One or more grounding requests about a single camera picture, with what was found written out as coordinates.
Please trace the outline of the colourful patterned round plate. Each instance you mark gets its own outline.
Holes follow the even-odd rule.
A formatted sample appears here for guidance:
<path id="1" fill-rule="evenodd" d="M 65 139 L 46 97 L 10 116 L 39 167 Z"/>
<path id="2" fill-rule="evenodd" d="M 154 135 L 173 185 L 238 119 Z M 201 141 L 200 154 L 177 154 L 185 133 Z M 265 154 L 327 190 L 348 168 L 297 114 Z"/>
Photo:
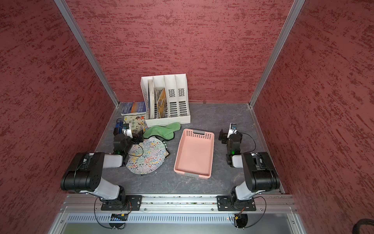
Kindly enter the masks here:
<path id="1" fill-rule="evenodd" d="M 134 145 L 128 154 L 127 169 L 136 175 L 146 175 L 157 170 L 165 161 L 166 148 L 155 137 Z"/>

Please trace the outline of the green microfibre cloth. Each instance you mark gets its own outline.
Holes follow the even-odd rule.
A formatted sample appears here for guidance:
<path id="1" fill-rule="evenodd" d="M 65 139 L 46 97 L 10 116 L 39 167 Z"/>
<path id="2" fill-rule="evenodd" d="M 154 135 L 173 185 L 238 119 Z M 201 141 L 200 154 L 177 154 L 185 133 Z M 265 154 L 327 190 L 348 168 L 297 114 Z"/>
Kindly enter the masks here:
<path id="1" fill-rule="evenodd" d="M 153 126 L 144 132 L 143 138 L 161 137 L 164 140 L 172 140 L 174 138 L 174 132 L 180 129 L 181 124 L 178 122 L 171 123 L 167 126 Z"/>

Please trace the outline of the square flower plate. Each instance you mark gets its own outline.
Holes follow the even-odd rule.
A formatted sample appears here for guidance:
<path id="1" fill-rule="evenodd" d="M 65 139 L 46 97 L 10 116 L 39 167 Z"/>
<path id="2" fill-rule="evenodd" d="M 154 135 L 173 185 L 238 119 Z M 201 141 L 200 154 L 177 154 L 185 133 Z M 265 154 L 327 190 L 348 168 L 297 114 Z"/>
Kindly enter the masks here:
<path id="1" fill-rule="evenodd" d="M 170 155 L 170 152 L 169 152 L 168 148 L 166 148 L 165 158 L 167 158 L 169 155 Z"/>

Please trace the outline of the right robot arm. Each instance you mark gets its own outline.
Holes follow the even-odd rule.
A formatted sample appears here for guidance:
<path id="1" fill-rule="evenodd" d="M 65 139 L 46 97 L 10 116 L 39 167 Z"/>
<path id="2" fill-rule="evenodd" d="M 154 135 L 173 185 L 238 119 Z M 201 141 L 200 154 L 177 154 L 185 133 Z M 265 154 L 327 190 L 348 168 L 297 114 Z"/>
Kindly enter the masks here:
<path id="1" fill-rule="evenodd" d="M 219 141 L 227 146 L 226 160 L 232 168 L 243 169 L 244 182 L 232 188 L 229 196 L 218 196 L 219 210 L 254 211 L 254 198 L 264 192 L 280 189 L 279 175 L 267 152 L 241 152 L 243 133 L 230 129 L 220 131 Z"/>

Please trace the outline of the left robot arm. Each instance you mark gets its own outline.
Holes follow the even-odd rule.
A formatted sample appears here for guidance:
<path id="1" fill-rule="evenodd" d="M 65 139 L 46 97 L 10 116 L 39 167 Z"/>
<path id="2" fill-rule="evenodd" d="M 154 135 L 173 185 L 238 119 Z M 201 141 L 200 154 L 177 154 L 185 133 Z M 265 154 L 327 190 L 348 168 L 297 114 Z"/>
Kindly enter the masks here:
<path id="1" fill-rule="evenodd" d="M 102 177 L 103 169 L 126 166 L 133 146 L 144 141 L 143 131 L 132 137 L 117 133 L 114 136 L 114 153 L 77 153 L 61 179 L 63 191 L 91 194 L 102 202 L 102 211 L 139 211 L 142 196 L 126 195 L 123 186 L 115 185 Z"/>

